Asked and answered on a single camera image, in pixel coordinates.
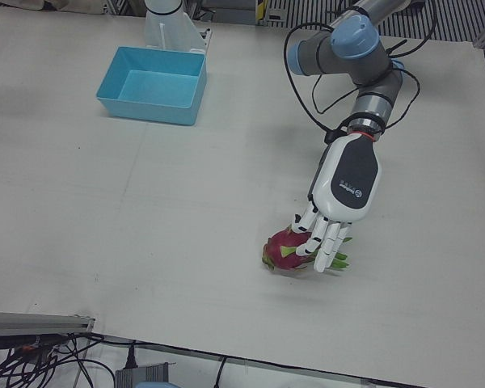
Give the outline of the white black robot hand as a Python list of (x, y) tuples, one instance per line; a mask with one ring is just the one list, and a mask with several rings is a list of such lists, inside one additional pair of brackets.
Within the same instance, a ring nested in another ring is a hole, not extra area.
[(370, 209), (382, 174), (374, 142), (372, 136), (363, 132), (333, 141), (318, 164), (306, 210), (293, 218), (293, 232), (310, 232), (296, 254), (315, 254), (317, 272), (324, 272), (335, 262), (352, 223), (364, 218)]

